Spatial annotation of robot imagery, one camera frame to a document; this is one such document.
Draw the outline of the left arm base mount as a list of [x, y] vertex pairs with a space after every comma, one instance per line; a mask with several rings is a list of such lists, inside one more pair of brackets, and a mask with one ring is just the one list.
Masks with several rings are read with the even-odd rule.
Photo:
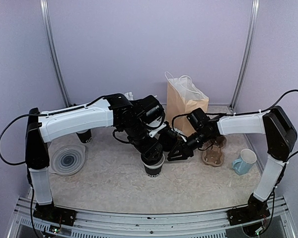
[[36, 204], [33, 216], [44, 221], [56, 223], [59, 225], [73, 226], [77, 211], [55, 206]]

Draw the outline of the black paper coffee cup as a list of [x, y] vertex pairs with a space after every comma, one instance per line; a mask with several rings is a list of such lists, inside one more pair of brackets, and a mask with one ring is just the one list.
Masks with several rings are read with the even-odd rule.
[[146, 174], [151, 178], [156, 178], [160, 175], [162, 171], [162, 166], [164, 164], [165, 157], [163, 156], [156, 164], [147, 165], [143, 162]]

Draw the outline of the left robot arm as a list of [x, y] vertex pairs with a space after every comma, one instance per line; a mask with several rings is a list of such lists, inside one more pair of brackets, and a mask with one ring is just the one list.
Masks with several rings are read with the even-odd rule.
[[113, 126], [127, 134], [127, 143], [140, 152], [147, 175], [155, 177], [164, 163], [162, 145], [155, 137], [165, 127], [164, 118], [164, 109], [153, 95], [130, 101], [123, 94], [112, 94], [63, 110], [40, 113], [37, 108], [31, 109], [25, 162], [41, 214], [50, 221], [60, 215], [49, 183], [49, 142], [77, 133], [81, 142], [87, 143], [91, 129]]

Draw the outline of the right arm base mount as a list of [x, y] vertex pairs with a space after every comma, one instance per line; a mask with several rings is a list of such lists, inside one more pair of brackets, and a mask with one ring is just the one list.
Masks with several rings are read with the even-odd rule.
[[258, 200], [253, 193], [246, 206], [229, 209], [226, 213], [231, 226], [256, 221], [271, 215], [267, 201]]

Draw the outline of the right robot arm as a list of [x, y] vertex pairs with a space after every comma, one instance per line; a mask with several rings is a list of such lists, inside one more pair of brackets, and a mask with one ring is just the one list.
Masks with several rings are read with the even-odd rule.
[[263, 213], [264, 207], [261, 202], [265, 202], [270, 197], [281, 180], [282, 172], [285, 170], [298, 137], [296, 129], [282, 107], [274, 106], [265, 112], [224, 115], [213, 119], [201, 108], [197, 108], [186, 117], [195, 133], [186, 139], [178, 139], [167, 155], [169, 161], [186, 160], [194, 155], [194, 150], [221, 135], [263, 134], [266, 136], [267, 162], [252, 194], [252, 198], [257, 201], [253, 201], [244, 209], [244, 216], [249, 220], [255, 220]]

